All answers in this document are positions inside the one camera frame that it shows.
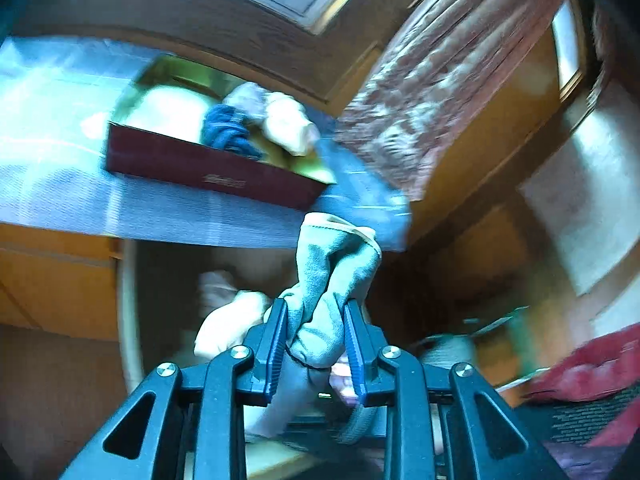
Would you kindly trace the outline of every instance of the bolt head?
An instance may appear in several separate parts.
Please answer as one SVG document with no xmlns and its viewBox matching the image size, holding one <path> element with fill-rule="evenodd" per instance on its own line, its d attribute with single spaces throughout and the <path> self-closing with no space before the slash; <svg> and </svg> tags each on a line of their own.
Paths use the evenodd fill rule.
<svg viewBox="0 0 640 480">
<path fill-rule="evenodd" d="M 156 373 L 161 377 L 170 377 L 178 371 L 177 365 L 173 363 L 162 363 L 156 368 Z"/>
<path fill-rule="evenodd" d="M 231 349 L 231 357 L 233 359 L 244 359 L 250 353 L 251 353 L 251 350 L 249 350 L 249 348 L 244 345 L 234 346 Z"/>
<path fill-rule="evenodd" d="M 401 349 L 397 346 L 387 345 L 380 351 L 380 353 L 382 354 L 382 357 L 385 357 L 386 359 L 396 359 L 400 357 Z"/>
<path fill-rule="evenodd" d="M 469 363 L 458 363 L 454 366 L 453 371 L 459 377 L 469 377 L 473 374 L 474 368 Z"/>
</svg>

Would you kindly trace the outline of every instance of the cloth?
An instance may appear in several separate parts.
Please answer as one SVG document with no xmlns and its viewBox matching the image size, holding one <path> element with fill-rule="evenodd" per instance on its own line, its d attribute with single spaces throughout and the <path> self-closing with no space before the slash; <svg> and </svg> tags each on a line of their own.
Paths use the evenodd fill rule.
<svg viewBox="0 0 640 480">
<path fill-rule="evenodd" d="M 233 286 L 233 276 L 226 270 L 203 272 L 198 277 L 200 313 L 207 317 L 217 308 L 231 303 L 238 294 Z"/>
<path fill-rule="evenodd" d="M 335 140 L 410 200 L 548 29 L 563 0 L 424 0 L 338 121 Z"/>
<path fill-rule="evenodd" d="M 258 125 L 267 117 L 267 91 L 256 83 L 242 83 L 222 99 L 223 105 L 233 106 L 245 114 L 247 120 Z"/>
<path fill-rule="evenodd" d="M 437 343 L 420 357 L 420 362 L 451 370 L 456 363 L 476 364 L 476 347 L 469 336 L 445 334 L 438 336 Z"/>
<path fill-rule="evenodd" d="M 640 428 L 640 397 L 631 403 L 593 437 L 587 446 L 626 446 Z"/>
<path fill-rule="evenodd" d="M 213 105 L 202 122 L 201 142 L 215 150 L 225 150 L 253 160 L 262 160 L 264 153 L 249 142 L 245 115 L 229 105 Z"/>
<path fill-rule="evenodd" d="M 596 56 L 600 61 L 600 71 L 589 92 L 587 102 L 590 108 L 595 108 L 600 95 L 611 81 L 613 67 L 616 62 L 614 25 L 609 15 L 598 5 L 593 9 L 591 31 L 593 33 L 593 45 Z"/>
<path fill-rule="evenodd" d="M 242 344 L 249 329 L 262 322 L 270 304 L 261 292 L 241 290 L 235 299 L 209 314 L 198 331 L 193 353 L 213 359 L 229 348 Z"/>
<path fill-rule="evenodd" d="M 583 447 L 545 442 L 545 447 L 570 480 L 605 480 L 625 447 Z"/>
<path fill-rule="evenodd" d="M 280 382 L 268 407 L 245 410 L 247 433 L 281 433 L 327 384 L 344 352 L 344 305 L 351 299 L 363 304 L 382 257 L 374 237 L 372 229 L 335 216 L 305 216 L 296 254 L 300 281 L 280 295 L 289 313 Z"/>
<path fill-rule="evenodd" d="M 409 201 L 402 191 L 370 171 L 353 152 L 333 141 L 335 119 L 305 107 L 320 131 L 316 152 L 335 175 L 336 184 L 327 187 L 311 211 L 339 216 L 354 225 L 366 225 L 376 232 L 383 250 L 404 251 L 411 225 Z"/>
<path fill-rule="evenodd" d="M 531 400 L 595 400 L 640 380 L 640 323 L 597 337 L 528 384 Z"/>
<path fill-rule="evenodd" d="M 156 85 L 119 122 L 187 142 L 200 142 L 202 118 L 217 101 L 190 88 Z"/>
<path fill-rule="evenodd" d="M 306 155 L 320 137 L 318 128 L 305 115 L 304 107 L 293 97 L 280 92 L 266 97 L 263 132 L 267 139 L 291 155 Z"/>
</svg>

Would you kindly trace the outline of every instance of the curtain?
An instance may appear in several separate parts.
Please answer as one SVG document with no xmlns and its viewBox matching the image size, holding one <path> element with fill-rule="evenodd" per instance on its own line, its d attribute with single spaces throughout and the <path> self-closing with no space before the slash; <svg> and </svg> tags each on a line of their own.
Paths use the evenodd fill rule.
<svg viewBox="0 0 640 480">
<path fill-rule="evenodd" d="M 424 0 L 338 120 L 347 146 L 410 200 L 564 0 Z"/>
<path fill-rule="evenodd" d="M 588 104 L 591 109 L 596 107 L 600 95 L 611 81 L 613 66 L 616 62 L 616 42 L 613 28 L 614 25 L 609 15 L 600 6 L 596 5 L 593 10 L 591 31 L 593 33 L 596 56 L 600 62 L 600 72 L 588 97 Z"/>
</svg>

